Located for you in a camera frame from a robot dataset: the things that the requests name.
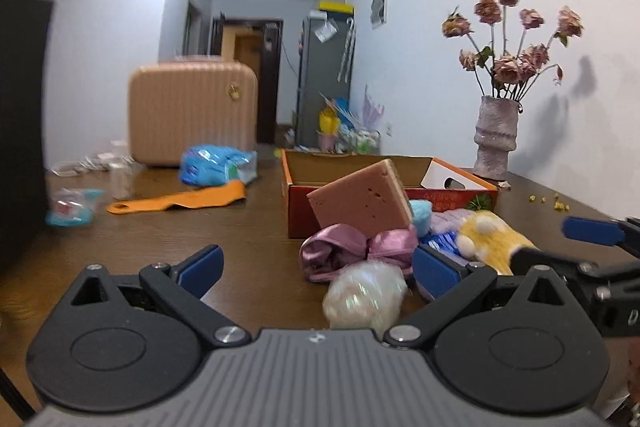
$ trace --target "yellow plush toy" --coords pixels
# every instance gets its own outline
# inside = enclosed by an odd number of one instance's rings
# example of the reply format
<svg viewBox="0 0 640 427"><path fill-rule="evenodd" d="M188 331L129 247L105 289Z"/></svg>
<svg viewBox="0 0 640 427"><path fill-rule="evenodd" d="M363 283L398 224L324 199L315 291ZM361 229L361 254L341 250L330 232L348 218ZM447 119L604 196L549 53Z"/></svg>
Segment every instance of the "yellow plush toy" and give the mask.
<svg viewBox="0 0 640 427"><path fill-rule="evenodd" d="M476 212L462 224L456 245L465 259L482 261L500 275L513 275L509 265L518 248L535 248L529 239L488 210Z"/></svg>

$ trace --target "cardboard box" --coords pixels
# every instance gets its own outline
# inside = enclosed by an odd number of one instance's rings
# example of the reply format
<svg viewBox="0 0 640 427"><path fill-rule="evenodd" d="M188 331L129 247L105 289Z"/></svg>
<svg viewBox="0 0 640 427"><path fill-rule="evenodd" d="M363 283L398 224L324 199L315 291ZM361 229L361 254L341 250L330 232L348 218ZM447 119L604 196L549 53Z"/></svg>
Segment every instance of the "cardboard box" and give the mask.
<svg viewBox="0 0 640 427"><path fill-rule="evenodd" d="M431 201L434 212L465 208L472 201L492 210L497 200L494 185L438 158L283 151L282 193L289 237L306 239L320 230L308 193L384 158L393 160L409 199Z"/></svg>

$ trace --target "ceramic vase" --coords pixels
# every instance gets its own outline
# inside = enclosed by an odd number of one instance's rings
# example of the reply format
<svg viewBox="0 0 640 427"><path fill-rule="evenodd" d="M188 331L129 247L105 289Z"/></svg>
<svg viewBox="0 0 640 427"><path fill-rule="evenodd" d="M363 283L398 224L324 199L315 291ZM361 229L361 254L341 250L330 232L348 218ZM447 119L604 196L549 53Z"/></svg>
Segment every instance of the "ceramic vase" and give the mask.
<svg viewBox="0 0 640 427"><path fill-rule="evenodd" d="M482 97L474 138L478 144L476 176L496 181L507 178L509 153L516 150L518 107L518 102L506 98Z"/></svg>

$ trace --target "suitcase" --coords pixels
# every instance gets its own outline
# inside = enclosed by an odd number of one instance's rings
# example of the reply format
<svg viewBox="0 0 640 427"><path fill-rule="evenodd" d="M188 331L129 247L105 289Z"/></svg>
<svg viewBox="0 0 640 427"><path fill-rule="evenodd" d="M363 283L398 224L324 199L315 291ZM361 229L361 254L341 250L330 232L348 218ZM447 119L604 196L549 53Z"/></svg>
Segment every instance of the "suitcase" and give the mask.
<svg viewBox="0 0 640 427"><path fill-rule="evenodd" d="M189 147L255 149L258 80L239 62L175 62L136 71L129 83L129 147L151 166L178 166Z"/></svg>

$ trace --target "brown tabletop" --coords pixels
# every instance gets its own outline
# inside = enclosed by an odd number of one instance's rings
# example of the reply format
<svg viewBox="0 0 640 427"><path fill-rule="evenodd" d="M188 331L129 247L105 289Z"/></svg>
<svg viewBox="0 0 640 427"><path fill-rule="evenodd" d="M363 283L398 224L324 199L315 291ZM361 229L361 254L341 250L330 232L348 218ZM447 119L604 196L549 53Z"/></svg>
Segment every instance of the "brown tabletop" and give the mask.
<svg viewBox="0 0 640 427"><path fill-rule="evenodd" d="M225 252L222 280L205 297L219 312L252 331L259 328L325 328L322 315L324 285L302 279L298 268L301 241L287 239L279 163L261 156L260 178L248 188L245 202L227 208L171 210L112 216L98 210L94 223L79 229L57 229L37 238L33 247L0 277L0 365L27 399L36 404L24 368L27 347L73 279L86 265L104 264L112 273L136 273L157 261L175 264L210 243ZM601 264L619 263L629 256L620 249L595 247L566 240L560 232L567 214L553 210L552 190L519 176L513 189L498 198L497 213L537 247L572 254ZM50 179L51 188L108 188L108 176L92 172L78 178ZM144 171L134 184L135 196L148 198L184 190L171 169ZM529 202L530 195L536 203ZM540 200L546 196L546 203ZM577 201L571 214L603 218ZM407 314L423 306L417 295L403 305ZM626 341L607 341L611 371L603 394L625 380ZM0 400L0 425L20 425Z"/></svg>

